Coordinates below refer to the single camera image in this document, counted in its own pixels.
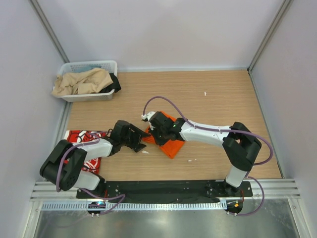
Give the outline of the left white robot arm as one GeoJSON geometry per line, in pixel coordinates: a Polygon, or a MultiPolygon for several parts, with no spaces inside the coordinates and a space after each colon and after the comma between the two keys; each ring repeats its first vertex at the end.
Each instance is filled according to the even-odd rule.
{"type": "Polygon", "coordinates": [[[86,190],[92,197],[104,197],[106,181],[92,171],[84,171],[84,163],[99,157],[109,157],[126,146],[134,152],[146,147],[143,138],[151,136],[133,124],[119,120],[113,129],[101,136],[101,132],[92,132],[93,139],[87,142],[71,143],[65,139],[59,141],[40,168],[40,176],[53,183],[57,192],[77,188],[86,190]]]}

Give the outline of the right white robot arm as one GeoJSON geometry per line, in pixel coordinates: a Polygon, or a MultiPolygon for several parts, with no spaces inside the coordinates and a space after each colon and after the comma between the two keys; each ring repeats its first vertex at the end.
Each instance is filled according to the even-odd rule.
{"type": "Polygon", "coordinates": [[[235,196],[241,191],[241,183],[251,171],[262,147],[260,141],[240,122],[235,122],[233,126],[214,126],[178,118],[176,121],[152,120],[149,124],[150,133],[158,145],[170,141],[196,141],[223,148],[231,163],[223,182],[223,190],[228,196],[235,196]]]}

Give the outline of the orange t shirt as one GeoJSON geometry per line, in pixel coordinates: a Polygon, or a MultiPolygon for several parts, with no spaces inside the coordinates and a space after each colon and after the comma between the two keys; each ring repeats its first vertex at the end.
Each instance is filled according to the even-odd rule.
{"type": "MultiPolygon", "coordinates": [[[[171,117],[170,115],[166,114],[163,111],[160,111],[160,112],[165,114],[167,117],[171,118],[174,121],[174,123],[176,122],[176,118],[171,117]]],[[[146,128],[145,132],[151,134],[149,129],[150,129],[150,127],[148,126],[146,128]]],[[[154,141],[154,138],[153,138],[152,135],[150,137],[142,138],[142,140],[144,142],[147,142],[147,143],[150,143],[150,144],[155,144],[155,141],[154,141]]],[[[184,144],[185,144],[185,142],[183,142],[183,141],[169,141],[163,146],[159,146],[159,145],[157,145],[157,146],[159,146],[161,151],[164,152],[169,158],[173,159],[177,155],[177,153],[179,152],[179,150],[182,148],[182,146],[184,144]]]]}

